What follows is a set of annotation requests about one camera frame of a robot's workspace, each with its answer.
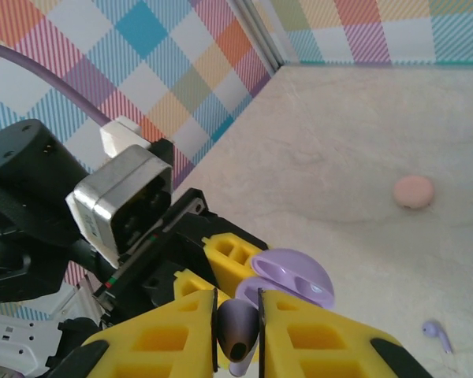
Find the plaid wallpaper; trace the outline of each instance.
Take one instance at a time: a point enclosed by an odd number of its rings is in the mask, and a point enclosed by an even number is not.
[[[175,143],[174,186],[270,79],[231,0],[0,0],[0,44],[34,59],[108,117]],[[84,164],[105,156],[99,126],[30,72],[0,59],[0,129],[39,118]],[[65,282],[86,272],[71,263]],[[27,303],[0,313],[48,316]]]
[[[473,64],[473,0],[253,0],[293,63]]]

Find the purple earbud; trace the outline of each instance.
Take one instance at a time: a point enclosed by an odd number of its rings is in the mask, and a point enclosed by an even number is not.
[[[423,324],[423,334],[427,337],[440,338],[443,349],[446,353],[452,353],[452,346],[450,345],[449,337],[445,330],[437,321],[427,321]]]

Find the marble surface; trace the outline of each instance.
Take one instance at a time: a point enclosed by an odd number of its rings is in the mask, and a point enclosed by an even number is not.
[[[434,181],[424,211],[393,203],[407,174]],[[282,68],[188,187],[316,258],[335,312],[394,335],[434,377],[473,377],[473,69]],[[422,335],[429,318],[454,355]]]

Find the purple cable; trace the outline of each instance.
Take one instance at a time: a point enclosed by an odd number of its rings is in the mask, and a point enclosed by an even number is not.
[[[25,57],[23,54],[20,54],[17,51],[11,50],[9,47],[2,45],[0,45],[0,57],[6,59],[7,61],[11,61],[15,65],[19,65],[20,67],[27,69],[29,72],[37,75],[46,83],[49,83],[54,89],[60,91],[67,99],[77,105],[100,126],[108,124],[111,121],[108,116],[103,114],[96,106],[91,104],[87,98],[85,98],[78,91],[70,87],[66,82],[36,61],[33,61],[29,57]]]

